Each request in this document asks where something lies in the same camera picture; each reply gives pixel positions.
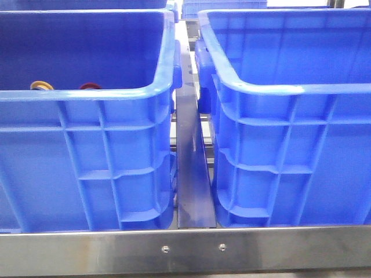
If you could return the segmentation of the left blue plastic bin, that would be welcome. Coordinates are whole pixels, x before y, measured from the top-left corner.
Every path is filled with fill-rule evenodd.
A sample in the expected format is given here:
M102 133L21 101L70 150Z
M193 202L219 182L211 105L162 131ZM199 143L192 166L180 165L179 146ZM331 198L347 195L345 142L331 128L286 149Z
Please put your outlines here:
M167 10L1 12L1 233L170 226L174 28Z

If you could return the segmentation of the rear left blue bin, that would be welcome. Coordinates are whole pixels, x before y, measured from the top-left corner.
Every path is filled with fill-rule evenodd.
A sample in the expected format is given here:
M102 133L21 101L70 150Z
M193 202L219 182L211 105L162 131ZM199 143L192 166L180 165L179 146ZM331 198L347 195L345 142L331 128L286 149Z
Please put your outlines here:
M1 1L1 11L8 10L83 10L83 9L165 9L173 12L174 22L179 22L175 1L150 0L32 0Z

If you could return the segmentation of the rear right blue bin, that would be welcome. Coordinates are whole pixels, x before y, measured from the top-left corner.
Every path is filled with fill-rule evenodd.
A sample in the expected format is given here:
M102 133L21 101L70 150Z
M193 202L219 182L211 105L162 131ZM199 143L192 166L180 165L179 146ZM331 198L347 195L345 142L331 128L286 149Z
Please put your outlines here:
M267 1L250 0L194 0L183 1L181 7L182 19L196 19L198 12L211 9L265 9Z

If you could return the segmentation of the dark metal divider bar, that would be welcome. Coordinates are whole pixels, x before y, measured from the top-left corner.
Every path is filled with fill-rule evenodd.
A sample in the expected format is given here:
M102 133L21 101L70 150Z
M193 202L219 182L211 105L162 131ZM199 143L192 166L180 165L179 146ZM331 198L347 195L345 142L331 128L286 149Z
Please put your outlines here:
M176 24L183 85L176 90L177 204L179 229L217 226L205 155L187 23Z

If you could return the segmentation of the red mushroom push button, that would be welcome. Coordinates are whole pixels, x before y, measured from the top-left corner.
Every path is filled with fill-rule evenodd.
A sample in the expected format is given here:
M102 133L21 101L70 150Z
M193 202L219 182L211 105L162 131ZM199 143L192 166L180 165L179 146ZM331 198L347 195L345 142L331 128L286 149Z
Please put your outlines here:
M88 89L95 89L95 90L99 90L101 89L101 86L96 84L96 83L93 83L93 82L87 82L87 83L84 83L82 84L80 87L79 87L80 90L88 90Z

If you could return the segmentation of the steel front rail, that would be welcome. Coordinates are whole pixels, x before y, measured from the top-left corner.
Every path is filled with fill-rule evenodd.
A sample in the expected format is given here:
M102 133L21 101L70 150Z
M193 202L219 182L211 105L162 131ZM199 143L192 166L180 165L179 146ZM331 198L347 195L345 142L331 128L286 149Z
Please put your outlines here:
M369 267L368 225L1 235L3 277Z

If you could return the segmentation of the left rail screw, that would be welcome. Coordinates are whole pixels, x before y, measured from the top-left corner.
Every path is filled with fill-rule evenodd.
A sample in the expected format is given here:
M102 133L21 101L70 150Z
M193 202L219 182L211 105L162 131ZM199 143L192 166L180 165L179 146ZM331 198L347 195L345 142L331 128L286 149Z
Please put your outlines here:
M169 246L162 246L161 251L166 254L170 252L170 248Z

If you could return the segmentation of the right blue plastic bin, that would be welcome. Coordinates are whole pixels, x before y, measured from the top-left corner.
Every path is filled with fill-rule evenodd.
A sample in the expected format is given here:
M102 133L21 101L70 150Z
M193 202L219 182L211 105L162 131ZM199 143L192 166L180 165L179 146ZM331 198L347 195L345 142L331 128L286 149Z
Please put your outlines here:
M204 10L223 227L370 223L370 9Z

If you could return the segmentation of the yellow mushroom push button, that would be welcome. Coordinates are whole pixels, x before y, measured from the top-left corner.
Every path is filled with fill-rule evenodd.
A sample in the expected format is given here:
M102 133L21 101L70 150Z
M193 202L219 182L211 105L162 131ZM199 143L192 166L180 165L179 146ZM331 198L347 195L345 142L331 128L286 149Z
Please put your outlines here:
M53 90L54 87L45 81L34 81L30 84L31 90Z

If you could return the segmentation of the blue plastic bin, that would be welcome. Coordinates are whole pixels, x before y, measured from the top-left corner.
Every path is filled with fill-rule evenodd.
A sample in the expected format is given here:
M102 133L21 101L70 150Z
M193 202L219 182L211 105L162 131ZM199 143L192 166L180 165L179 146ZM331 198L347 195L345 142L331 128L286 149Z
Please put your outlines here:
M167 10L1 12L1 233L170 226L174 28Z
M223 227L370 223L370 9L204 10Z

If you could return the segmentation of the rail screw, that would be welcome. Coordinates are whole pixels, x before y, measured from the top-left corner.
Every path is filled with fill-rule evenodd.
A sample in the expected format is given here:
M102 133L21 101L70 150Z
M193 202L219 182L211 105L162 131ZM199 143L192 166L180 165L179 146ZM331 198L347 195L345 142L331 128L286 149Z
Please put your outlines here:
M170 252L170 248L169 246L162 246L161 251L166 254Z
M220 251L225 251L226 248L227 248L227 246L224 243L219 244L219 250Z

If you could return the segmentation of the right rail screw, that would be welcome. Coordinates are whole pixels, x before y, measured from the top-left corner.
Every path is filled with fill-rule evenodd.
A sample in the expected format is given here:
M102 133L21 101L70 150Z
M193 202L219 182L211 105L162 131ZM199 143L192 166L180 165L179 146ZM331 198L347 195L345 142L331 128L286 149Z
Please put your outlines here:
M227 248L227 246L224 243L219 244L219 250L220 251L225 251L226 248Z

